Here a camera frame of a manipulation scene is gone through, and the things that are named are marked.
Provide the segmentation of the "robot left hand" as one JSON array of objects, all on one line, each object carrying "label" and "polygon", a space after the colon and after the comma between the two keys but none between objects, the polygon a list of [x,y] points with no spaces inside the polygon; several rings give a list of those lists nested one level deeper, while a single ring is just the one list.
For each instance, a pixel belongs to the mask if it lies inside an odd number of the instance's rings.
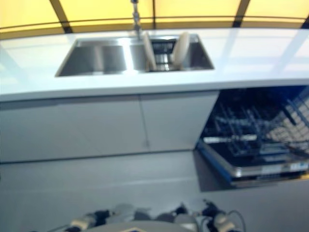
[{"label": "robot left hand", "polygon": [[106,219],[113,215],[113,212],[110,210],[98,210],[94,212],[96,217],[96,223],[105,223]]}]

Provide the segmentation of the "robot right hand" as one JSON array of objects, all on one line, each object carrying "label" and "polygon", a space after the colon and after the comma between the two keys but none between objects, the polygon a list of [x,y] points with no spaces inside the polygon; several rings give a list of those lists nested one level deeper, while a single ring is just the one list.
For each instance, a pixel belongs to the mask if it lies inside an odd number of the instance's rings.
[{"label": "robot right hand", "polygon": [[204,199],[203,203],[205,204],[205,208],[201,211],[203,216],[213,218],[213,217],[216,217],[219,213],[223,212],[212,201],[208,201]]}]

